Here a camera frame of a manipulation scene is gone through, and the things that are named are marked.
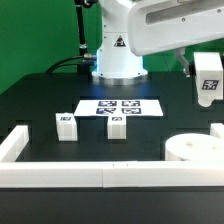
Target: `logo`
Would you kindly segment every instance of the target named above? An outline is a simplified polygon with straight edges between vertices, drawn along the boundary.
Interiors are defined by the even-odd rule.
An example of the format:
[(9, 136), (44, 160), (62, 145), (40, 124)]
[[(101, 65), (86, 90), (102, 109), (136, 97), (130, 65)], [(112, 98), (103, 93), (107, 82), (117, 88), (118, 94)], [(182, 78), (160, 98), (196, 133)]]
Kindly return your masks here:
[(202, 86), (203, 90), (216, 90), (219, 84), (219, 80), (205, 80)]
[(126, 47), (124, 40), (121, 36), (117, 39), (117, 42), (114, 44), (114, 47)]

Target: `white card with markers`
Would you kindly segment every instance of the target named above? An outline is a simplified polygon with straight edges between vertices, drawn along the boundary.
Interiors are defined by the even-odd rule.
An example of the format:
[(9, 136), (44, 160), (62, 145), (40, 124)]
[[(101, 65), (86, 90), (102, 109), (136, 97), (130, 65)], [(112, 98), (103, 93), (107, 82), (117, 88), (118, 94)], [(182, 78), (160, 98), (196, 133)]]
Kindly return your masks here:
[(163, 116), (158, 100), (80, 100), (74, 116)]

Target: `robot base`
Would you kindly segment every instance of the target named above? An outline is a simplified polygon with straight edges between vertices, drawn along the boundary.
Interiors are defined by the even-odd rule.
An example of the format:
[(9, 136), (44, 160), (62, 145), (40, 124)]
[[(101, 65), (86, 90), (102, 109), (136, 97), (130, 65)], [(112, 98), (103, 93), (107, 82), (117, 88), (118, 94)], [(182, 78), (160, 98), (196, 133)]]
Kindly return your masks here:
[(114, 86), (126, 86), (133, 85), (141, 82), (147, 82), (150, 80), (150, 76), (147, 74), (139, 75), (133, 78), (105, 78), (102, 76), (94, 76), (92, 75), (92, 81), (97, 83), (102, 83), (106, 85), (114, 85)]

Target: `label on robot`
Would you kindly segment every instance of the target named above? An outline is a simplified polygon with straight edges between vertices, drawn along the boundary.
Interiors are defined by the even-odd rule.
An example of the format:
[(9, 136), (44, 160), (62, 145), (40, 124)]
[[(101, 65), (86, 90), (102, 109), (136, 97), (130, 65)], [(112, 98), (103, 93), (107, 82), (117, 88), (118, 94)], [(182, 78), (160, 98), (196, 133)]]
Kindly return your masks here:
[(126, 47), (122, 36), (118, 37), (116, 43), (114, 44), (114, 47)]
[(74, 116), (163, 116), (158, 100), (80, 100)]
[(219, 84), (219, 80), (205, 80), (202, 86), (202, 90), (216, 90)]

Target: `white cylinder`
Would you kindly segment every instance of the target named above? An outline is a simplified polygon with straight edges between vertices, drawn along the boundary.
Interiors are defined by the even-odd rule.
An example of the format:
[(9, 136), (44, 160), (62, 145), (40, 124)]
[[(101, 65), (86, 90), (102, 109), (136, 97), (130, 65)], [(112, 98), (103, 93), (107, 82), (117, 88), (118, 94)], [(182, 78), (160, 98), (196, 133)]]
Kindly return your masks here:
[(224, 140), (210, 135), (176, 135), (165, 147), (166, 161), (224, 161)]

